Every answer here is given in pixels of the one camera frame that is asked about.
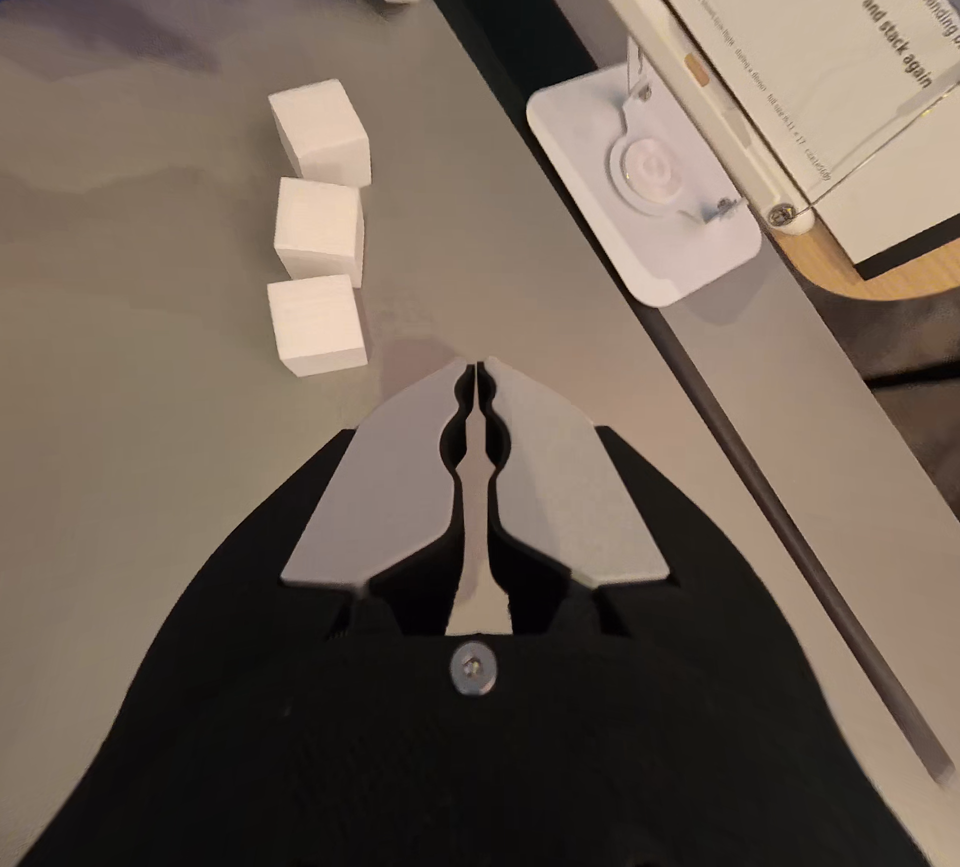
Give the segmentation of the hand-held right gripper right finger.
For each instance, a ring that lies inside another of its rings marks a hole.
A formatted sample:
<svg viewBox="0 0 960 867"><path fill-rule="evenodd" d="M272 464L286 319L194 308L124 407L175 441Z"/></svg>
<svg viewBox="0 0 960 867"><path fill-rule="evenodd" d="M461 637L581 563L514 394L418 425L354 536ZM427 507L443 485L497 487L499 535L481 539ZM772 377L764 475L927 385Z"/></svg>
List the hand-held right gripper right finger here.
<svg viewBox="0 0 960 867"><path fill-rule="evenodd" d="M570 594L659 584L670 569L588 416L553 389L487 357L487 556L512 631L547 631Z"/></svg>

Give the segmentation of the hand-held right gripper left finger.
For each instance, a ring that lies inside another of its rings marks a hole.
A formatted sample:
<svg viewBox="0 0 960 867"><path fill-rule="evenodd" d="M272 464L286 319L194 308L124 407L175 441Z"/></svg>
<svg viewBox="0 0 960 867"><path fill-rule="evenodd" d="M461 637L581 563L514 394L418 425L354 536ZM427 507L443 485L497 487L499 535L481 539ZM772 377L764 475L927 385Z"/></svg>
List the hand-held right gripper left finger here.
<svg viewBox="0 0 960 867"><path fill-rule="evenodd" d="M285 586L375 599L404 634L447 632L463 572L457 472L474 364L455 359L355 429L281 573Z"/></svg>

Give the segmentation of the wooden book stand white base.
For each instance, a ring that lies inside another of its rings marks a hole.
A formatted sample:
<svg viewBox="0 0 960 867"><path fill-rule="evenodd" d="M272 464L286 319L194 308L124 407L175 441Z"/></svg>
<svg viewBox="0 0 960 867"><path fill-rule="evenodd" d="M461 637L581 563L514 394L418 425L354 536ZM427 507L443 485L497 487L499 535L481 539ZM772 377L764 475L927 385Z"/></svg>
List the wooden book stand white base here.
<svg viewBox="0 0 960 867"><path fill-rule="evenodd" d="M851 299L958 289L958 238L858 272L666 0L607 0L626 60L534 93L526 119L629 293L670 306L755 257L766 231L811 284Z"/></svg>

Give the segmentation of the printed instruction sheet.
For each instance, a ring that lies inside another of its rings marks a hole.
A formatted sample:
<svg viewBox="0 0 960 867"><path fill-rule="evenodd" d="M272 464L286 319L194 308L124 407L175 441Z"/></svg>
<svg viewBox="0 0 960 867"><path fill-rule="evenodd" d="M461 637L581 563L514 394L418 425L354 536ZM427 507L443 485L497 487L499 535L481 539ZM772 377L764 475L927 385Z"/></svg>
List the printed instruction sheet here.
<svg viewBox="0 0 960 867"><path fill-rule="evenodd" d="M958 0L666 0L847 258L958 238Z"/></svg>

